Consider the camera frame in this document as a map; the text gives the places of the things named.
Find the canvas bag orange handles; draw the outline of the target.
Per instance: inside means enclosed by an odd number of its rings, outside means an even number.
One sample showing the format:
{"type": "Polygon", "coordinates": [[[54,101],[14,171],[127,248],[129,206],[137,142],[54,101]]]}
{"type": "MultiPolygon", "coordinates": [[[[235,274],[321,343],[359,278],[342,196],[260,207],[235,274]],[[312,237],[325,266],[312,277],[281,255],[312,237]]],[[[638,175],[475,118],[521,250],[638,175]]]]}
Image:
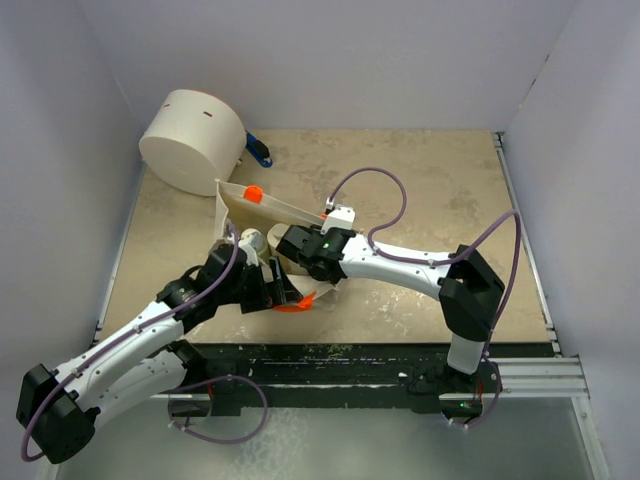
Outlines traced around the canvas bag orange handles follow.
{"type": "MultiPolygon", "coordinates": [[[[217,182],[214,246],[231,241],[230,228],[239,235],[248,228],[259,230],[267,241],[267,233],[277,223],[300,225],[304,227],[320,227],[324,219],[305,210],[267,195],[257,186],[242,186],[228,182],[217,182]]],[[[327,281],[318,281],[300,266],[276,252],[268,243],[268,260],[261,263],[263,276],[268,283],[272,280],[269,258],[277,256],[282,271],[286,273],[295,287],[302,293],[303,299],[298,303],[273,305],[272,308],[282,312],[298,312],[306,310],[333,311],[337,305],[339,290],[327,281]]]]}

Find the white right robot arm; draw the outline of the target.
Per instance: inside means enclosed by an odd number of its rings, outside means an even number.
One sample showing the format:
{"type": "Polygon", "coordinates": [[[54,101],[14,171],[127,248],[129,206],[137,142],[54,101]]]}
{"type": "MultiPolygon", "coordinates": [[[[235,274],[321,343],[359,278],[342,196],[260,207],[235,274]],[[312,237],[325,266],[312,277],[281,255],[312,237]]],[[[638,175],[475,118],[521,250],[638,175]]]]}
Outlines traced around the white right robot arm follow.
{"type": "Polygon", "coordinates": [[[314,279],[337,284],[361,278],[408,288],[440,302],[452,333],[445,366],[446,383],[467,391],[480,379],[479,364],[505,286],[482,255],[444,265],[447,252],[424,252],[387,246],[399,260],[381,255],[386,245],[371,246],[366,236],[353,230],[318,226],[288,227],[276,251],[314,279]]]}

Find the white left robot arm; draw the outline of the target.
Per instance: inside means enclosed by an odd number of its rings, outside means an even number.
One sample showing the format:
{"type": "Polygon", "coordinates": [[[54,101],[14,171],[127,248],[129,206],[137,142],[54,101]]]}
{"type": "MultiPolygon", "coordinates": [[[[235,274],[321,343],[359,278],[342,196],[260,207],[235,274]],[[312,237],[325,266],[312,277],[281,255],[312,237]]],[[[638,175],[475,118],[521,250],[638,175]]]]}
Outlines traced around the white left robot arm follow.
{"type": "Polygon", "coordinates": [[[25,429],[23,461],[63,463],[110,417],[157,393],[201,388],[206,362],[183,335],[225,305],[253,313],[303,299],[277,257],[267,267],[265,274],[256,255],[223,244],[101,343],[53,369],[31,368],[22,379],[16,410],[25,429]]]}

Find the beige bottle beige cap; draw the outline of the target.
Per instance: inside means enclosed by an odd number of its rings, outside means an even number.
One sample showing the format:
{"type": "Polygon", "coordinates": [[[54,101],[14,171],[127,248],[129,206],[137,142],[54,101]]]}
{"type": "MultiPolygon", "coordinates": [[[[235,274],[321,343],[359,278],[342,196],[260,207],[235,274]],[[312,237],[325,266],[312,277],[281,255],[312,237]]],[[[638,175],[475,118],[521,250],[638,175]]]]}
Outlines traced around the beige bottle beige cap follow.
{"type": "Polygon", "coordinates": [[[267,241],[272,248],[276,248],[278,246],[288,228],[289,226],[284,223],[277,223],[270,228],[267,233],[267,241]]]}

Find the green bottle white cap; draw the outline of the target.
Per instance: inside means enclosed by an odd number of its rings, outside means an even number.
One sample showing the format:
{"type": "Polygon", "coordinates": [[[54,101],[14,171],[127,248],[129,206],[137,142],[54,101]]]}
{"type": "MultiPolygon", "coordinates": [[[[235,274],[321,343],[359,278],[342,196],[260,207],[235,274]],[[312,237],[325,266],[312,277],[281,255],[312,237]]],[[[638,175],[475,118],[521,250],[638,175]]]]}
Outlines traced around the green bottle white cap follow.
{"type": "Polygon", "coordinates": [[[255,228],[244,230],[241,234],[241,241],[255,250],[261,250],[265,247],[264,235],[255,228]]]}

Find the blue black tool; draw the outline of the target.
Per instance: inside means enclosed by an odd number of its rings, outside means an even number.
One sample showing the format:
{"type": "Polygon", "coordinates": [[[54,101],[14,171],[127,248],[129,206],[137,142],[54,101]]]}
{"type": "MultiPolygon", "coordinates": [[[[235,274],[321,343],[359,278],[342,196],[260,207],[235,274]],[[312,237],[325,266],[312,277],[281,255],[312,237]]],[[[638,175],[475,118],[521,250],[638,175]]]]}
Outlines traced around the blue black tool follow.
{"type": "Polygon", "coordinates": [[[269,148],[249,131],[246,131],[245,149],[264,168],[270,168],[273,160],[269,148]]]}

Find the large white cylindrical container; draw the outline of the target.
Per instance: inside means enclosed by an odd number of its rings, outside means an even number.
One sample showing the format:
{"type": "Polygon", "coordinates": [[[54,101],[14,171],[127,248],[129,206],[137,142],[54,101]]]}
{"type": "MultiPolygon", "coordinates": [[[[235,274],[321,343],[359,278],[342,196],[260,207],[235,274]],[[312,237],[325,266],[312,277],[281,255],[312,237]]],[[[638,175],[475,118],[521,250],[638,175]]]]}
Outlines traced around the large white cylindrical container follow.
{"type": "Polygon", "coordinates": [[[244,125],[230,106],[204,92],[177,89],[166,97],[139,150],[170,186],[214,197],[217,182],[230,178],[245,145],[244,125]]]}

